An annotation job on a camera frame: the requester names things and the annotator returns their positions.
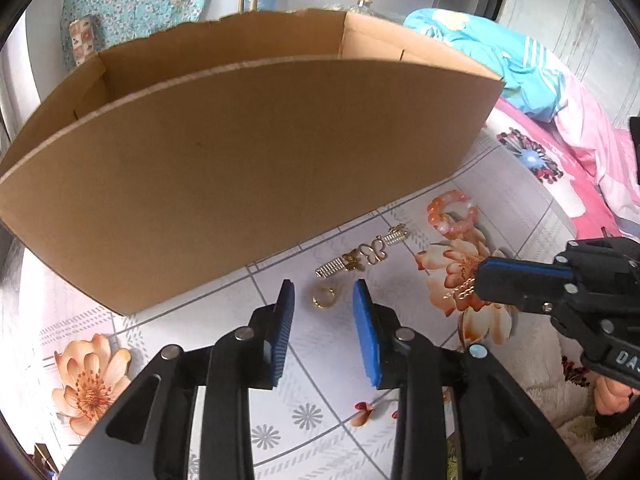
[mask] finger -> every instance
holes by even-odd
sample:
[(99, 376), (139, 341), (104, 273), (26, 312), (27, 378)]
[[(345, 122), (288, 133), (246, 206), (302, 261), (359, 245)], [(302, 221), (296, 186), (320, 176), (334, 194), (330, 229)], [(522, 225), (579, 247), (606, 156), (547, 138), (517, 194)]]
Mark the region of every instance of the finger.
[(598, 413), (601, 413), (602, 415), (613, 415), (614, 412), (611, 411), (604, 402), (602, 402), (602, 398), (600, 397), (600, 392), (598, 390), (594, 390), (593, 398), (595, 400), (596, 410)]
[(619, 383), (608, 377), (605, 378), (605, 384), (609, 391), (616, 397), (628, 397), (631, 395), (631, 388), (626, 386), (626, 384)]
[(626, 396), (616, 396), (609, 389), (609, 382), (615, 383), (604, 377), (599, 377), (596, 382), (596, 391), (600, 397), (601, 407), (611, 413), (624, 412), (629, 407), (629, 399)]

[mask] gold ring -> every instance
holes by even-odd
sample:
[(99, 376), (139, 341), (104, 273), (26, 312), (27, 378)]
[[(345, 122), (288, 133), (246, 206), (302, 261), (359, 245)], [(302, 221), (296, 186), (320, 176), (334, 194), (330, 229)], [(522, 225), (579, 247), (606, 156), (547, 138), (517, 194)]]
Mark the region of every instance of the gold ring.
[(334, 288), (330, 288), (328, 286), (316, 286), (316, 288), (314, 289), (318, 292), (328, 292), (329, 295), (331, 296), (331, 300), (329, 301), (329, 303), (327, 304), (322, 304), (318, 301), (318, 298), (316, 298), (316, 295), (313, 295), (313, 301), (314, 301), (314, 305), (318, 308), (331, 308), (332, 306), (335, 305), (335, 301), (338, 299), (335, 295), (335, 289)]

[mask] cardboard box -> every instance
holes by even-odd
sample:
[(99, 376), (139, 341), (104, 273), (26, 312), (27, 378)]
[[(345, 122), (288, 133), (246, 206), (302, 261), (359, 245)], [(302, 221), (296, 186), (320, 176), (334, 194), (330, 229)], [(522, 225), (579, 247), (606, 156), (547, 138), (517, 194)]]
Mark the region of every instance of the cardboard box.
[(501, 90), (369, 16), (185, 23), (54, 90), (0, 162), (0, 219), (132, 314), (449, 176)]

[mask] pink blanket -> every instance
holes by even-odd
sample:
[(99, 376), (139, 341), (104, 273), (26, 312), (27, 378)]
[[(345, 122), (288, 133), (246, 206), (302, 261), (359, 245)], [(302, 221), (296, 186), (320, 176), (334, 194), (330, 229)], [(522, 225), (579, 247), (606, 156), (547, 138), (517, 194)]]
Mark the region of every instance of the pink blanket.
[(636, 150), (626, 130), (612, 127), (596, 99), (565, 70), (565, 106), (554, 118), (564, 144), (599, 186), (625, 234), (640, 236), (640, 187)]
[(603, 227), (620, 236), (593, 177), (552, 134), (502, 98), (489, 115), (487, 128), (549, 190), (572, 220), (578, 239), (601, 238)]

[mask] blue gripper pad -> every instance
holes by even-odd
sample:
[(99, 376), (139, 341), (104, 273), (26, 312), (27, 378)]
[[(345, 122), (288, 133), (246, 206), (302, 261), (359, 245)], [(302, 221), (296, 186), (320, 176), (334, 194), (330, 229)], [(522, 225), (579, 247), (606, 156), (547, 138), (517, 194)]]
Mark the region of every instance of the blue gripper pad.
[(273, 311), (276, 319), (276, 332), (269, 338), (272, 363), (271, 380), (274, 387), (278, 386), (278, 381), (284, 371), (284, 361), (287, 357), (295, 301), (296, 292), (293, 283), (289, 280), (284, 280)]
[(364, 280), (353, 284), (353, 320), (358, 330), (362, 363), (372, 386), (378, 386), (382, 380), (380, 371), (380, 345), (371, 322), (373, 302)]

